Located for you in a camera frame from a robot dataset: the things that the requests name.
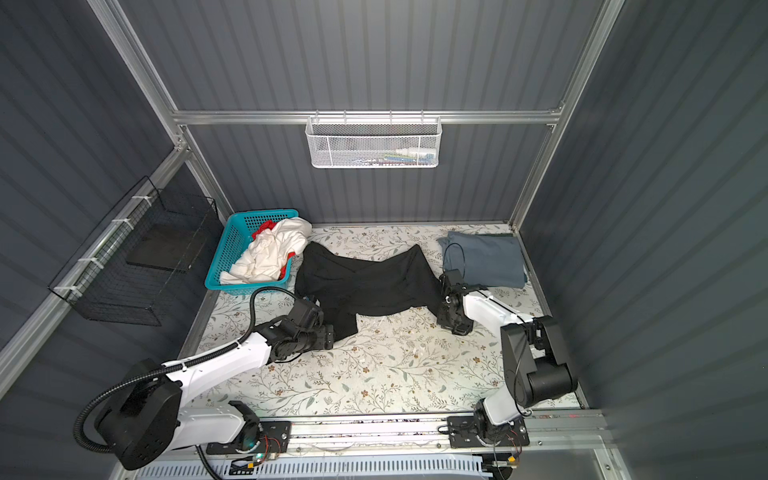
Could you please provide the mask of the floral patterned table mat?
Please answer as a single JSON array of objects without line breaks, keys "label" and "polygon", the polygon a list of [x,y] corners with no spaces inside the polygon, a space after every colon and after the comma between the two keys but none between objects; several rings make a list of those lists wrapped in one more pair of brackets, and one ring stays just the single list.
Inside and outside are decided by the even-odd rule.
[{"label": "floral patterned table mat", "polygon": [[[437,239],[451,231],[512,233],[506,224],[315,224],[311,238],[336,255],[375,261],[419,245],[437,276],[442,272]],[[247,295],[219,294],[197,335],[196,353],[241,335],[248,307]],[[332,350],[246,371],[189,406],[241,400],[262,417],[459,412],[503,386],[501,346],[481,325],[455,336],[425,307],[384,317],[358,315],[357,325],[358,333]]]}]

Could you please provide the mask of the black t shirt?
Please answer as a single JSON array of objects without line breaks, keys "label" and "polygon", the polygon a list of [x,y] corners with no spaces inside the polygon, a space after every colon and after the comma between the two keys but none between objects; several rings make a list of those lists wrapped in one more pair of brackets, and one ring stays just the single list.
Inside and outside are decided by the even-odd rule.
[{"label": "black t shirt", "polygon": [[357,317],[381,317],[425,307],[437,314],[441,286],[422,249],[411,246],[382,261],[343,257],[316,242],[303,251],[295,293],[319,303],[334,340],[358,333]]}]

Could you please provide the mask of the white t shirt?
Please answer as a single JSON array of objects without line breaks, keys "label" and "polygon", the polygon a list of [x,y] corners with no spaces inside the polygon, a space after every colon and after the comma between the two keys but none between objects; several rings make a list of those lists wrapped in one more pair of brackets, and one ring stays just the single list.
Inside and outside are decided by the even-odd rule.
[{"label": "white t shirt", "polygon": [[303,253],[311,233],[312,224],[300,217],[264,222],[242,255],[220,273],[219,283],[239,285],[283,280],[288,274],[288,262]]}]

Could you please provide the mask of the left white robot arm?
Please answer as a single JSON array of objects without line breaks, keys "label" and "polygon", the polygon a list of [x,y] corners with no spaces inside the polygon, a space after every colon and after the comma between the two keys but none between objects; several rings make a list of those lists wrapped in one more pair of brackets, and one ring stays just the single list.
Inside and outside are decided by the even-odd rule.
[{"label": "left white robot arm", "polygon": [[78,444],[114,455],[128,471],[172,450],[194,448],[204,459],[209,444],[264,462],[279,441],[250,407],[239,400],[194,407],[192,400],[246,371],[330,350],[335,331],[319,305],[300,297],[288,313],[269,321],[257,322],[254,308],[249,314],[245,332],[220,347],[166,363],[135,364],[79,414],[74,426]]}]

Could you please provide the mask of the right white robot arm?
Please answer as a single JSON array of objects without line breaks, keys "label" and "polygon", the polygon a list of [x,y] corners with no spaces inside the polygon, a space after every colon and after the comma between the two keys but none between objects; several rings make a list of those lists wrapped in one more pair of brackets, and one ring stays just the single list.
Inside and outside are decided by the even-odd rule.
[{"label": "right white robot arm", "polygon": [[496,447],[508,442],[521,448],[529,409],[578,388],[561,328],[550,316],[524,314],[485,287],[466,283],[457,270],[443,273],[439,281],[443,300],[437,324],[457,336],[482,326],[497,339],[503,367],[503,385],[478,401],[472,423],[449,429],[452,445],[463,448],[476,442]]}]

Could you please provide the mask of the teal plastic laundry basket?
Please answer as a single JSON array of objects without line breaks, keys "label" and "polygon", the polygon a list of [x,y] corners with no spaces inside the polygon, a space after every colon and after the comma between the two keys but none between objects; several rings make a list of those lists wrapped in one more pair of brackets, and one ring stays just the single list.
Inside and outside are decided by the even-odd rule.
[{"label": "teal plastic laundry basket", "polygon": [[286,263],[285,273],[278,280],[224,285],[220,283],[222,272],[228,271],[247,250],[254,234],[267,221],[277,223],[286,218],[295,218],[299,214],[294,209],[256,210],[231,215],[225,225],[218,247],[205,278],[205,287],[210,291],[219,291],[229,295],[250,295],[265,286],[284,287],[290,278],[293,260]]}]

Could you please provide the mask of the folded blue-grey t shirt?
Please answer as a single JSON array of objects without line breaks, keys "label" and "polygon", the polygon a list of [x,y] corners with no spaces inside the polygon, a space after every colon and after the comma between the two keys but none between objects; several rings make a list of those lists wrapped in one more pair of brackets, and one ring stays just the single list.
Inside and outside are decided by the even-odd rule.
[{"label": "folded blue-grey t shirt", "polygon": [[458,270],[468,284],[522,289],[527,283],[522,250],[513,235],[451,231],[437,242],[443,270]]}]

